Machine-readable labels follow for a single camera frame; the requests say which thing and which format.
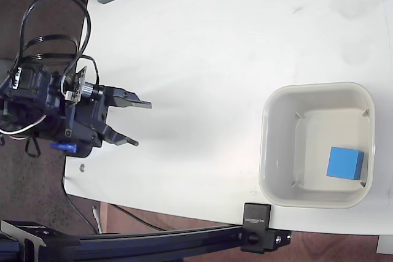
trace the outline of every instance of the black cable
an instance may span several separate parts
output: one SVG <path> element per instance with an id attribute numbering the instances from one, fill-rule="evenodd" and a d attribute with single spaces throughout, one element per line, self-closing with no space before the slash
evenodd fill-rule
<path id="1" fill-rule="evenodd" d="M 75 45 L 75 51 L 78 51 L 79 48 L 79 43 L 78 40 L 76 40 L 75 37 L 71 37 L 69 35 L 64 35 L 64 34 L 52 34 L 52 35 L 46 35 L 46 36 L 39 36 L 34 39 L 31 39 L 29 42 L 27 42 L 23 46 L 23 50 L 26 50 L 27 48 L 45 42 L 45 41 L 53 41 L 53 40 L 65 40 L 65 41 L 70 41 Z"/>
<path id="2" fill-rule="evenodd" d="M 96 61 L 94 60 L 94 58 L 92 58 L 91 56 L 88 56 L 88 55 L 81 55 L 80 58 L 85 58 L 86 60 L 93 62 L 94 70 L 96 71 L 96 85 L 99 85 L 98 68 L 97 68 L 97 64 L 96 64 Z"/>
<path id="3" fill-rule="evenodd" d="M 125 209 L 119 207 L 118 205 L 111 204 L 111 206 L 112 206 L 112 207 L 115 207 L 116 209 L 122 211 L 123 213 L 127 214 L 128 216 L 134 218 L 136 221 L 141 222 L 142 224 L 145 224 L 146 226 L 148 226 L 148 227 L 150 227 L 150 228 L 156 229 L 156 230 L 158 230 L 158 231 L 165 231 L 165 229 L 160 228 L 160 227 L 158 227 L 158 226 L 155 226 L 155 225 L 153 225 L 153 224 L 150 224 L 149 222 L 146 222 L 146 221 L 144 221 L 144 220 L 138 218 L 138 217 L 135 216 L 134 214 L 132 214 L 132 213 L 130 213 L 129 211 L 127 211 L 127 210 L 125 210 Z"/>
<path id="4" fill-rule="evenodd" d="M 22 63 L 25 61 L 36 61 L 36 60 L 44 60 L 47 58 L 53 59 L 71 59 L 75 55 L 72 53 L 37 53 L 36 55 L 28 55 L 22 58 Z"/>
<path id="5" fill-rule="evenodd" d="M 74 203 L 71 201 L 71 199 L 69 198 L 66 189 L 64 188 L 64 178 L 66 175 L 66 161 L 64 160 L 64 167 L 63 167 L 63 178 L 61 180 L 61 189 L 63 190 L 63 193 L 68 201 L 68 203 L 72 206 L 72 208 L 74 208 L 74 210 L 79 214 L 79 216 L 84 220 L 84 222 L 87 223 L 87 225 L 91 228 L 91 230 L 95 233 L 98 234 L 97 229 L 87 220 L 87 218 L 85 217 L 84 214 L 82 214 L 80 212 L 80 210 L 78 210 L 78 208 L 74 205 Z"/>
<path id="6" fill-rule="evenodd" d="M 24 51 L 24 46 L 25 46 L 25 28 L 26 28 L 26 24 L 27 24 L 27 21 L 28 21 L 28 17 L 30 15 L 30 13 L 32 12 L 32 10 L 35 8 L 35 6 L 37 4 L 39 4 L 40 2 L 42 2 L 42 1 L 43 0 L 35 0 L 30 5 L 30 7 L 25 12 L 25 14 L 24 14 L 24 16 L 22 18 L 22 23 L 21 23 L 21 26 L 20 26 L 19 52 L 18 52 L 17 58 L 15 60 L 14 67 L 12 68 L 13 71 L 16 70 L 16 68 L 22 62 L 22 59 L 23 59 L 23 51 Z M 80 56 L 83 54 L 83 52 L 85 51 L 85 49 L 87 47 L 88 40 L 90 38 L 90 33 L 91 33 L 91 19 L 90 19 L 90 16 L 88 14 L 88 11 L 86 9 L 85 3 L 83 1 L 81 1 L 81 0 L 71 0 L 71 1 L 76 3 L 79 6 L 79 8 L 83 11 L 83 13 L 85 15 L 85 18 L 86 18 L 86 28 L 87 28 L 87 30 L 86 30 L 85 40 L 84 40 L 81 48 L 76 53 L 75 57 L 71 60 L 71 62 L 68 64 L 66 69 L 64 70 L 64 72 L 63 72 L 64 75 L 68 75 L 72 71 L 72 69 L 76 66 L 76 63 L 77 63 L 78 59 L 80 58 Z"/>

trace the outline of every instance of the white tabletop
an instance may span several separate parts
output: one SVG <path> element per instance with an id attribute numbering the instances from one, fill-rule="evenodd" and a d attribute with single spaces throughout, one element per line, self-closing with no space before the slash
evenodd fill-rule
<path id="1" fill-rule="evenodd" d="M 107 123 L 139 147 L 104 143 L 68 158 L 68 193 L 241 224 L 245 202 L 268 203 L 259 188 L 267 97 L 284 85 L 353 81 L 376 106 L 371 191 L 351 209 L 274 206 L 270 227 L 393 234 L 393 0 L 89 0 L 88 9 L 86 53 L 101 83 L 153 109 L 111 108 Z"/>

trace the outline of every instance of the brown floor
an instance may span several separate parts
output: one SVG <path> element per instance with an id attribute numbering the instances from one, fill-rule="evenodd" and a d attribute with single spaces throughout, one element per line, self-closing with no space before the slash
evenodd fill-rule
<path id="1" fill-rule="evenodd" d="M 0 59 L 17 54 L 21 18 L 34 0 L 0 0 Z M 32 14 L 28 37 L 66 33 L 80 36 L 82 16 L 75 6 L 58 0 L 43 3 Z M 63 44 L 47 45 L 48 51 L 64 51 Z M 40 142 L 43 155 L 32 159 L 24 153 L 24 142 L 7 141 L 0 148 L 0 220 L 36 221 L 70 234 L 90 233 L 89 228 L 66 202 L 60 190 L 64 156 Z M 86 199 L 72 197 L 93 221 Z M 132 210 L 136 215 L 168 229 L 197 228 L 215 223 Z M 150 229 L 115 208 L 107 208 L 107 230 L 118 233 L 145 233 Z M 255 255 L 238 249 L 189 258 L 188 261 L 393 261 L 393 256 L 375 253 L 376 236 L 344 236 L 295 233 L 292 244 L 274 253 Z"/>

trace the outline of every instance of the blue cube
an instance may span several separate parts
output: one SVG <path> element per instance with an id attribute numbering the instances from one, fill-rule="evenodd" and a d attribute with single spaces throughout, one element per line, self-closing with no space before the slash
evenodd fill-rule
<path id="1" fill-rule="evenodd" d="M 364 153 L 359 150 L 332 147 L 327 175 L 345 179 L 360 179 Z"/>

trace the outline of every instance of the black clamp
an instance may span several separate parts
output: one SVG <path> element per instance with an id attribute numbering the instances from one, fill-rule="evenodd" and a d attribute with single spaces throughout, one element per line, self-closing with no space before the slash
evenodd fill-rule
<path id="1" fill-rule="evenodd" d="M 291 231 L 269 228 L 270 205 L 244 204 L 241 250 L 263 254 L 289 245 Z"/>
<path id="2" fill-rule="evenodd" d="M 35 222 L 1 221 L 0 230 L 19 242 L 21 261 L 70 261 L 80 240 Z"/>

